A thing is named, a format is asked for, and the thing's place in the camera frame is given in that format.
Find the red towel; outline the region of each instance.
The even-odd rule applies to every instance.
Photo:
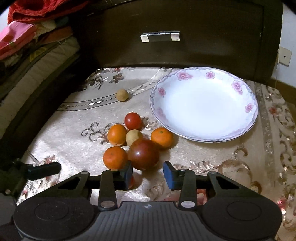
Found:
[[[76,12],[88,4],[85,0],[17,0],[8,12],[8,24],[13,20],[36,23]]]

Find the beige tablecloth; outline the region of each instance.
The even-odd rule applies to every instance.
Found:
[[[81,172],[100,175],[107,168],[102,156],[111,147],[106,139],[113,122],[123,123],[129,112],[144,118],[142,133],[150,136],[160,125],[154,118],[149,96],[156,82],[175,69],[110,68],[93,73],[79,90],[48,120],[23,157],[40,165],[58,161],[61,173],[29,181],[18,203]],[[280,93],[271,87],[246,81],[255,93],[259,114],[245,135],[224,143],[200,143],[176,137],[176,145],[161,153],[161,163],[169,160],[175,168],[189,168],[206,175],[217,170],[278,203],[283,225],[277,239],[292,240],[296,235],[294,196],[296,184],[296,130],[290,111]],[[127,89],[132,98],[118,102],[115,93]],[[170,195],[161,168],[142,172],[134,169],[136,188],[117,191],[121,201],[160,201]],[[98,190],[91,203],[96,204]]]

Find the orange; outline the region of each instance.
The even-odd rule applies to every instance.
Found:
[[[113,146],[121,146],[126,142],[126,133],[123,125],[116,124],[110,128],[107,139]]]
[[[122,169],[128,161],[128,155],[119,146],[108,148],[103,155],[103,162],[108,169]]]
[[[161,148],[168,148],[174,142],[174,135],[166,128],[159,127],[152,131],[151,140],[156,142]]]

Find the pink cloth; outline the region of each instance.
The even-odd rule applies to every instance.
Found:
[[[14,54],[35,36],[33,24],[11,22],[0,32],[0,60]]]

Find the white plate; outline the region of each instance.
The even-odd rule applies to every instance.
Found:
[[[150,105],[168,130],[199,142],[223,142],[246,133],[255,123],[258,103],[249,86],[226,71],[181,69],[152,89]]]

